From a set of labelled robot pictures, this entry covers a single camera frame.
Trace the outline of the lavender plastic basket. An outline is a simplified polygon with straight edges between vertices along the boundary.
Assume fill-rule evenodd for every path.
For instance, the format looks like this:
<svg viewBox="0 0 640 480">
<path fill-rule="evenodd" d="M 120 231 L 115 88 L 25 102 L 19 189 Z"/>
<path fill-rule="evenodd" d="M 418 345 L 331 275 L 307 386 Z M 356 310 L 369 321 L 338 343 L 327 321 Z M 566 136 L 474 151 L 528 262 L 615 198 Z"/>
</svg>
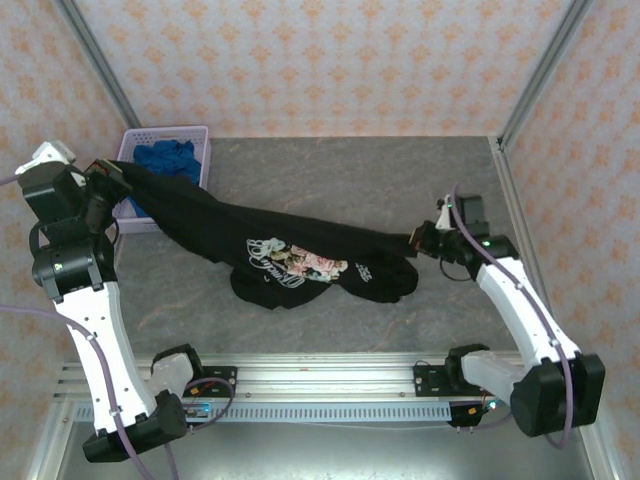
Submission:
<svg viewBox="0 0 640 480">
<path fill-rule="evenodd" d="M 204 125 L 129 129 L 123 136 L 117 160 L 131 163 L 134 161 L 136 146 L 153 146 L 156 141 L 162 140 L 192 142 L 195 160 L 200 164 L 199 186 L 206 189 L 209 180 L 211 145 L 209 129 Z M 118 221 L 121 234 L 152 233 L 159 230 L 151 218 L 139 217 L 128 199 L 114 208 L 113 215 Z"/>
</svg>

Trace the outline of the black printed t-shirt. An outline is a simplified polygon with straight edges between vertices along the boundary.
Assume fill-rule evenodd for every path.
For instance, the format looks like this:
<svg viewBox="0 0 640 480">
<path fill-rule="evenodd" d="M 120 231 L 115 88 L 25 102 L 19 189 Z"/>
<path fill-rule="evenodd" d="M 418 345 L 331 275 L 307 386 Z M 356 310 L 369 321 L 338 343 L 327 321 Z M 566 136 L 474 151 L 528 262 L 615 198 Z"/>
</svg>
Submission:
<svg viewBox="0 0 640 480">
<path fill-rule="evenodd" d="M 409 235 L 233 205 L 187 178 L 119 165 L 133 201 L 187 251 L 231 267 L 242 300 L 274 310 L 304 305 L 338 285 L 377 303 L 416 290 Z"/>
</svg>

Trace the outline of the blue crumpled garment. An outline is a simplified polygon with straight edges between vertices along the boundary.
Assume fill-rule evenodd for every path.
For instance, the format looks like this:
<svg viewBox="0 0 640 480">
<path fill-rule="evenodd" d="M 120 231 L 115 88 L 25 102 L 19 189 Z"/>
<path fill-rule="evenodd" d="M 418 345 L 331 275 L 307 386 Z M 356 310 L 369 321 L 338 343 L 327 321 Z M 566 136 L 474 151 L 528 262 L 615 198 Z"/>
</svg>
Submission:
<svg viewBox="0 0 640 480">
<path fill-rule="evenodd" d="M 192 141 L 159 140 L 152 146 L 137 145 L 133 162 L 122 164 L 124 177 L 132 186 L 129 201 L 138 218 L 173 219 L 185 213 L 198 193 L 201 163 Z"/>
</svg>

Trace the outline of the grey metal sheet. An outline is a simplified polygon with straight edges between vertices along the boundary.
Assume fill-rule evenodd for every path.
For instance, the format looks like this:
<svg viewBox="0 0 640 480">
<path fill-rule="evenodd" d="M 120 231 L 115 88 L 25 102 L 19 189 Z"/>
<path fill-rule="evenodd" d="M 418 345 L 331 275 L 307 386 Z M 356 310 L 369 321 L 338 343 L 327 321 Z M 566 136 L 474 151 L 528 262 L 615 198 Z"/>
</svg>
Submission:
<svg viewBox="0 0 640 480">
<path fill-rule="evenodd" d="M 594 480 L 580 438 L 563 450 L 512 425 L 220 424 L 173 443 L 181 480 Z"/>
</svg>

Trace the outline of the aluminium table side rail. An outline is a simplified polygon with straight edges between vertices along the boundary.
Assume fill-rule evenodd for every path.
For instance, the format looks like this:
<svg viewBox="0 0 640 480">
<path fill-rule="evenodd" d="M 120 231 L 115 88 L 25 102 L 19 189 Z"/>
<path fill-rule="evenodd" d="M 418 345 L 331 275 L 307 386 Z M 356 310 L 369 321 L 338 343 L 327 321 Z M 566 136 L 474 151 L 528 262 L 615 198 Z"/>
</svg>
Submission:
<svg viewBox="0 0 640 480">
<path fill-rule="evenodd" d="M 549 305 L 549 296 L 541 275 L 530 229 L 525 218 L 524 206 L 518 195 L 507 155 L 497 137 L 488 137 L 488 143 L 494 159 L 494 164 L 501 183 L 507 208 L 509 210 L 518 245 L 518 251 L 520 252 L 520 256 L 524 263 L 524 269 L 532 287 L 542 301 L 542 304 L 546 307 L 548 313 L 552 314 L 553 310 Z"/>
</svg>

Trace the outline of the aluminium corner post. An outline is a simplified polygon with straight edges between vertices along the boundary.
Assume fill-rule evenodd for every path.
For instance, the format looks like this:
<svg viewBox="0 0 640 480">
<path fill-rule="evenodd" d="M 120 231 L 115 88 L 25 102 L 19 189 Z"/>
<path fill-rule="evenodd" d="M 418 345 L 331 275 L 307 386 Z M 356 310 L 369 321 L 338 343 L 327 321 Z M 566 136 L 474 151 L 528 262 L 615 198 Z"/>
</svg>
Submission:
<svg viewBox="0 0 640 480">
<path fill-rule="evenodd" d="M 571 0 L 569 8 L 534 69 L 524 91 L 509 116 L 502 134 L 497 138 L 498 149 L 506 152 L 513 145 L 544 90 L 551 74 L 581 26 L 594 0 Z"/>
<path fill-rule="evenodd" d="M 53 0 L 128 128 L 141 128 L 131 102 L 76 0 Z"/>
</svg>

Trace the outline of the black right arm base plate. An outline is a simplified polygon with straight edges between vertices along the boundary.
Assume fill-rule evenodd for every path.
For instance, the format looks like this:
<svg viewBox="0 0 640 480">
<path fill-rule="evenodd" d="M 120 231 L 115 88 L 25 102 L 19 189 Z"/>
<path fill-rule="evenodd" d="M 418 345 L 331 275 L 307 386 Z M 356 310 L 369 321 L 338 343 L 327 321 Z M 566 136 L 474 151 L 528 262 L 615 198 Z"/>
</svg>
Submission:
<svg viewBox="0 0 640 480">
<path fill-rule="evenodd" d="M 416 363 L 413 366 L 414 390 L 417 397 L 479 397 L 488 391 L 456 378 L 444 365 Z"/>
</svg>

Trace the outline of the aluminium base rail beam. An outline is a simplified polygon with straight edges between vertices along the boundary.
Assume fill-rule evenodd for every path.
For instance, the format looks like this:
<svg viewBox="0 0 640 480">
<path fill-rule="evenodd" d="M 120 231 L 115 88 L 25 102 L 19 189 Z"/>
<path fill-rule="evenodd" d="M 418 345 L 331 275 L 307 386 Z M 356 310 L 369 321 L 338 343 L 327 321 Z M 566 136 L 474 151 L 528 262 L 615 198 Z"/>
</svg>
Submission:
<svg viewBox="0 0 640 480">
<path fill-rule="evenodd" d="M 203 354 L 205 366 L 238 368 L 247 402 L 414 402 L 413 367 L 441 365 L 444 352 Z"/>
</svg>

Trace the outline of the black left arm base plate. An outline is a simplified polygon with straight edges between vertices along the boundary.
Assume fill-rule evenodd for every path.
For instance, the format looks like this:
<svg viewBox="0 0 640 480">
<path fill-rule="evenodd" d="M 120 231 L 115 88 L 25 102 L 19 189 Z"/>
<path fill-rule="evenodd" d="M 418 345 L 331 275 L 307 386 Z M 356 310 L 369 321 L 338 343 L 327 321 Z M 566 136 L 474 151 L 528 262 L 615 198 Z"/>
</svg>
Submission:
<svg viewBox="0 0 640 480">
<path fill-rule="evenodd" d="M 204 366 L 184 391 L 186 398 L 228 398 L 235 393 L 238 368 L 235 366 Z"/>
</svg>

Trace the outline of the aluminium frame rail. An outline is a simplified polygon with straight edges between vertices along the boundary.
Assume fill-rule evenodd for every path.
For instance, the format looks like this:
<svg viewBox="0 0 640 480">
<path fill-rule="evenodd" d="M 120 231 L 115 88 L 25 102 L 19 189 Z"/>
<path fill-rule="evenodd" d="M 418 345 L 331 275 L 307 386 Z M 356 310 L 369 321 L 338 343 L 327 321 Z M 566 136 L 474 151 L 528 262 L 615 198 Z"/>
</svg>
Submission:
<svg viewBox="0 0 640 480">
<path fill-rule="evenodd" d="M 26 480 L 56 480 L 73 428 L 73 402 L 54 402 L 49 407 L 42 431 L 29 463 Z"/>
<path fill-rule="evenodd" d="M 605 400 L 600 402 L 593 424 L 578 428 L 594 480 L 627 480 L 617 449 L 618 428 Z"/>
</svg>

